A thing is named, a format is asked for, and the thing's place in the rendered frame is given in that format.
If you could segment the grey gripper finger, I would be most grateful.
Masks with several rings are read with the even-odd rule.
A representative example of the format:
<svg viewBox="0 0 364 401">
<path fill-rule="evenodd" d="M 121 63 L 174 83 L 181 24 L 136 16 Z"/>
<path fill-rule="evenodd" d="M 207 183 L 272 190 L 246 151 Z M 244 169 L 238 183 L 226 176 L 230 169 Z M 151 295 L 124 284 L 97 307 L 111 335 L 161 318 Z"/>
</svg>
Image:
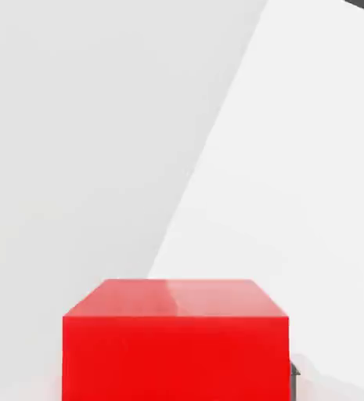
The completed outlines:
<svg viewBox="0 0 364 401">
<path fill-rule="evenodd" d="M 291 359 L 300 372 L 296 401 L 364 401 L 364 388 L 321 374 L 302 354 Z"/>
</svg>

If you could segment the small red cube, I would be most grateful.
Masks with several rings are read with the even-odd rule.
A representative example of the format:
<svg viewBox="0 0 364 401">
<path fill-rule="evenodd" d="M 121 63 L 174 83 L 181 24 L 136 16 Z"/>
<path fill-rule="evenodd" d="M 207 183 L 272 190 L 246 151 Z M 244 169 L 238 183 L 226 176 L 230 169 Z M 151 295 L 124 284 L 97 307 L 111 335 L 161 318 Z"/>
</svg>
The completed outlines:
<svg viewBox="0 0 364 401">
<path fill-rule="evenodd" d="M 106 280 L 63 316 L 62 401 L 290 401 L 288 315 L 252 280 Z"/>
</svg>

